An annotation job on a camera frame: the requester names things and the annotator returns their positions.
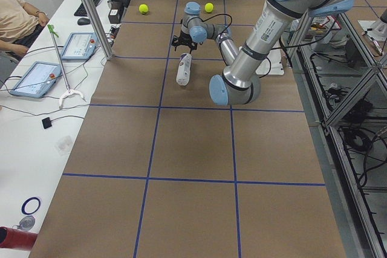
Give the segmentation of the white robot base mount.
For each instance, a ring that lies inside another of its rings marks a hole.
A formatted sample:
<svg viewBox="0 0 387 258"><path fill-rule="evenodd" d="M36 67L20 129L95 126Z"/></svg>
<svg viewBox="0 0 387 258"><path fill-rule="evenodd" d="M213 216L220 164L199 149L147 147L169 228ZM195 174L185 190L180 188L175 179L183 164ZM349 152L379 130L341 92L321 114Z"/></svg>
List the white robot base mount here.
<svg viewBox="0 0 387 258"><path fill-rule="evenodd" d="M281 63L281 53L278 50L271 51L267 58L262 61L258 69L257 75L278 75L284 74L284 69Z"/></svg>

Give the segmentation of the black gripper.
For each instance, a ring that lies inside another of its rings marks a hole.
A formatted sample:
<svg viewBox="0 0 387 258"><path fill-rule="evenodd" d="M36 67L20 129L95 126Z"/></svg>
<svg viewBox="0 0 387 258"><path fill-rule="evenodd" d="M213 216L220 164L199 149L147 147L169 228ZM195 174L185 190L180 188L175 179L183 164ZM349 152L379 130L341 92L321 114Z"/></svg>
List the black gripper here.
<svg viewBox="0 0 387 258"><path fill-rule="evenodd" d="M172 46L174 47L174 51L177 50L177 47L180 45L184 45L190 48L189 53L191 54L193 51L197 50L197 43L192 41L190 34L187 34L183 31L180 32L179 36L174 36L172 38Z"/></svg>

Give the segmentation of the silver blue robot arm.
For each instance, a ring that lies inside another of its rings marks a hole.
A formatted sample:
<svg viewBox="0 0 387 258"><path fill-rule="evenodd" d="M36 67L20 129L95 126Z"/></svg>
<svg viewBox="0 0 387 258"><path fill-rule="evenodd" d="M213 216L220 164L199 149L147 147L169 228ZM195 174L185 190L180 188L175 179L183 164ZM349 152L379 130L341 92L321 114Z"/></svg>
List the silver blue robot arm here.
<svg viewBox="0 0 387 258"><path fill-rule="evenodd" d="M255 101L261 92L256 70L268 56L281 34L305 12L310 16L329 16L350 10L354 0L265 0L264 9L252 33L238 48L225 25L207 24L200 18L200 5L188 2L181 21L181 33L172 46L185 45L191 50L207 39L214 40L226 67L209 83L212 101L221 106L243 105Z"/></svg>

